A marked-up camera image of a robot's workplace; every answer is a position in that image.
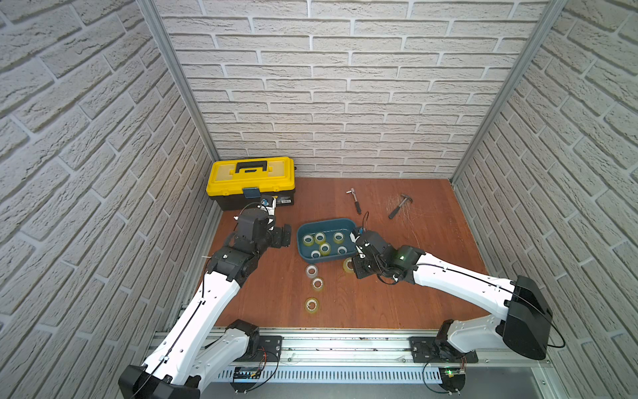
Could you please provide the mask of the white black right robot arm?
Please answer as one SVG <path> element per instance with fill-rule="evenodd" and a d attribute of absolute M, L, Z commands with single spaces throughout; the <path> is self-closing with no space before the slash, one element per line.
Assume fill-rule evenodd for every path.
<path fill-rule="evenodd" d="M 351 238 L 358 279 L 375 275 L 384 284 L 438 289 L 487 311 L 485 317 L 443 322 L 430 348 L 434 357 L 456 361 L 477 349 L 508 348 L 529 359 L 546 358 L 553 312 L 534 280 L 480 274 L 408 245 L 396 249 L 369 229 L 357 228 Z"/>

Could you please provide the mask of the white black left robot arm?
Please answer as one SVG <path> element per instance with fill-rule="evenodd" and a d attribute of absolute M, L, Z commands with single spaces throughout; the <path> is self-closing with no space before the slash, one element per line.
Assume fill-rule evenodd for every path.
<path fill-rule="evenodd" d="M 276 226 L 275 204 L 261 201 L 240 212 L 236 229 L 206 262 L 201 284 L 166 338 L 118 385 L 125 398 L 198 398 L 213 377 L 246 352 L 255 352 L 258 327 L 237 321 L 211 346 L 212 327 L 269 248 L 287 247 L 291 228 Z"/>

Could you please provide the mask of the teal plastic storage box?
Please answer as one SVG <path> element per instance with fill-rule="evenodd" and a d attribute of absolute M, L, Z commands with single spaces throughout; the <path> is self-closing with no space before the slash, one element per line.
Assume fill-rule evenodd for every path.
<path fill-rule="evenodd" d="M 297 230 L 297 248 L 300 256 L 310 264 L 312 263 L 321 263 L 328 262 L 340 259 L 346 259 L 354 256 L 357 253 L 355 244 L 353 239 L 351 238 L 351 233 L 356 229 L 355 223 L 350 219 L 327 219 L 322 221 L 310 222 L 307 224 L 303 224 Z M 329 256 L 321 256 L 318 259 L 313 259 L 311 257 L 311 253 L 314 250 L 319 251 L 320 245 L 316 244 L 311 247 L 307 247 L 303 244 L 303 237 L 307 234 L 316 234 L 318 232 L 324 232 L 327 236 L 327 240 L 325 243 L 330 244 L 332 251 Z M 342 232 L 345 236 L 345 240 L 342 244 L 336 244 L 333 241 L 333 235 L 335 232 Z M 337 249 L 340 246 L 345 246 L 347 248 L 346 254 L 338 254 Z"/>

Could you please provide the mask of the yellow black toolbox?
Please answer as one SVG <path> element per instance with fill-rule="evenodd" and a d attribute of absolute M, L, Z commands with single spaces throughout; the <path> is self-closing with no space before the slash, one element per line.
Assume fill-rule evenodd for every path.
<path fill-rule="evenodd" d="M 295 165 L 290 157 L 217 161 L 206 193 L 223 211 L 242 209 L 262 195 L 276 196 L 277 206 L 294 205 Z"/>

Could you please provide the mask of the red black ratchet wrench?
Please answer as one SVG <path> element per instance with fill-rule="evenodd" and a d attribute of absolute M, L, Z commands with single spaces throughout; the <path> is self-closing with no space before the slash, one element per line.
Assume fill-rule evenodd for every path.
<path fill-rule="evenodd" d="M 357 193 L 356 190 L 354 188 L 351 188 L 347 191 L 347 194 L 351 195 L 353 200 L 354 200 L 354 205 L 357 211 L 357 214 L 362 214 L 362 208 L 361 208 L 361 204 L 357 198 Z"/>

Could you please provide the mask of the left green circuit board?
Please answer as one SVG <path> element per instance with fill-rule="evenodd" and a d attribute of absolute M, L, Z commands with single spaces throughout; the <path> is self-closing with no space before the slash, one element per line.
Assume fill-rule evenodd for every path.
<path fill-rule="evenodd" d="M 262 377 L 264 369 L 262 367 L 240 366 L 234 369 L 233 380 L 259 380 Z"/>

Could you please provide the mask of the right circuit board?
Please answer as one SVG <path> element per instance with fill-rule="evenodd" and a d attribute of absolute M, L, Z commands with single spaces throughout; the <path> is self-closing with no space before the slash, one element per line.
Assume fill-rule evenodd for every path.
<path fill-rule="evenodd" d="M 466 374 L 464 371 L 458 369 L 445 369 L 440 372 L 441 384 L 446 392 L 458 393 L 465 387 Z"/>

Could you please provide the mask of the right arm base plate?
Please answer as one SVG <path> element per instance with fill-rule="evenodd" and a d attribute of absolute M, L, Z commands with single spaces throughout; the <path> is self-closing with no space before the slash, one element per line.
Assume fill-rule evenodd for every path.
<path fill-rule="evenodd" d="M 435 337 L 410 337 L 411 355 L 414 363 L 427 362 L 461 362 L 478 363 L 475 351 L 462 353 L 446 342 L 439 342 Z"/>

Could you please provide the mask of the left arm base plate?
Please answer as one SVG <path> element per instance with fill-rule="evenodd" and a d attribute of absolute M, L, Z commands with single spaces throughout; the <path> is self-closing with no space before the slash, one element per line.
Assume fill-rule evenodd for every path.
<path fill-rule="evenodd" d="M 274 353 L 277 358 L 281 357 L 283 337 L 278 335 L 260 335 L 253 339 L 251 349 L 249 349 L 249 361 L 258 361 L 267 355 L 268 359 L 272 358 Z"/>

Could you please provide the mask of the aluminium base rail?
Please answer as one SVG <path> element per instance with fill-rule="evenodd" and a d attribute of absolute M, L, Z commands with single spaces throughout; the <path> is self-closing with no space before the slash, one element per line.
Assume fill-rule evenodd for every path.
<path fill-rule="evenodd" d="M 211 346 L 226 329 L 212 329 L 204 345 Z M 346 384 L 441 384 L 440 372 L 462 370 L 466 378 L 475 377 L 483 368 L 529 368 L 536 378 L 546 377 L 553 364 L 522 357 L 508 349 L 478 349 L 478 363 L 414 363 L 410 337 L 435 337 L 430 330 L 365 329 L 261 329 L 259 336 L 283 337 L 281 357 L 273 353 L 258 361 L 249 361 L 249 353 L 231 362 L 212 382 L 232 382 L 257 386 L 272 383 L 346 383 Z M 255 381 L 233 380 L 240 366 L 262 367 Z"/>

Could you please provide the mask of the left corner aluminium post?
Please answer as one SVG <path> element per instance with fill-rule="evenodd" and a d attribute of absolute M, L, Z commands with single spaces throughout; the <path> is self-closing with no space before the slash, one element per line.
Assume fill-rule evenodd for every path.
<path fill-rule="evenodd" d="M 149 29 L 156 40 L 157 47 L 164 57 L 165 64 L 174 79 L 174 83 L 176 84 L 179 94 L 184 101 L 186 110 L 191 116 L 196 131 L 204 143 L 204 148 L 209 154 L 211 160 L 218 161 L 219 153 L 211 139 L 209 129 L 204 121 L 201 109 L 199 109 L 193 90 L 191 89 L 187 76 L 184 73 L 184 69 L 179 62 L 177 52 L 174 49 L 169 33 L 164 26 L 155 2 L 151 0 L 140 0 L 138 3 L 143 16 L 149 25 Z"/>

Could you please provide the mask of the corner aluminium post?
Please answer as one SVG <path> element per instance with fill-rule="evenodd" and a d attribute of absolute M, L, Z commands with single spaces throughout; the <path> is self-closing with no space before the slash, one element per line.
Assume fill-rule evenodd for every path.
<path fill-rule="evenodd" d="M 184 101 L 186 110 L 191 116 L 196 131 L 204 143 L 204 148 L 209 154 L 211 160 L 218 161 L 219 153 L 211 139 L 209 129 L 204 121 L 201 109 L 199 109 L 193 90 L 191 89 L 187 76 L 184 73 L 184 69 L 179 62 L 177 52 L 174 49 L 169 33 L 164 26 L 155 2 L 151 0 L 140 0 L 138 3 L 143 16 L 149 25 L 149 29 L 156 40 L 157 47 L 164 57 L 165 64 L 174 79 L 174 83 L 176 84 L 179 94 Z"/>
<path fill-rule="evenodd" d="M 487 114 L 483 118 L 483 121 L 478 127 L 478 131 L 470 141 L 470 145 L 465 151 L 465 154 L 460 160 L 460 164 L 457 166 L 453 176 L 450 179 L 450 184 L 455 187 L 460 182 L 465 169 L 469 165 L 469 162 L 473 158 L 483 138 L 488 133 L 490 126 L 497 119 L 501 109 L 507 103 L 510 96 L 520 83 L 525 71 L 528 70 L 529 65 L 536 56 L 538 49 L 541 48 L 548 34 L 551 32 L 552 27 L 560 17 L 563 9 L 567 5 L 568 0 L 552 0 L 548 2 L 548 5 L 543 10 L 543 13 L 538 20 L 537 25 L 533 29 L 530 37 L 526 41 L 525 45 L 516 62 L 513 64 L 508 76 L 506 77 L 503 86 L 499 89 L 497 95 L 494 98 L 492 105 L 490 106 Z"/>

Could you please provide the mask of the right corner aluminium post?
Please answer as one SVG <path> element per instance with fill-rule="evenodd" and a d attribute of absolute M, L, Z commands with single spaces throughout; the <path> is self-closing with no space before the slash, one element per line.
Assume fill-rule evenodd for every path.
<path fill-rule="evenodd" d="M 526 41 L 525 45 L 516 62 L 513 64 L 508 76 L 506 77 L 503 86 L 499 89 L 497 95 L 494 98 L 492 105 L 490 106 L 487 114 L 483 118 L 483 121 L 478 127 L 478 131 L 470 141 L 470 145 L 465 151 L 465 154 L 460 160 L 460 164 L 457 166 L 453 176 L 450 179 L 450 184 L 455 187 L 460 182 L 465 169 L 469 165 L 469 162 L 473 158 L 483 138 L 488 133 L 490 126 L 497 119 L 501 109 L 507 103 L 510 96 L 520 83 L 525 71 L 528 70 L 529 65 L 536 56 L 538 49 L 541 48 L 548 34 L 551 32 L 552 27 L 560 17 L 563 9 L 567 5 L 568 0 L 552 0 L 548 2 L 548 5 L 543 10 L 543 13 L 538 20 L 537 25 L 533 29 L 530 37 Z"/>

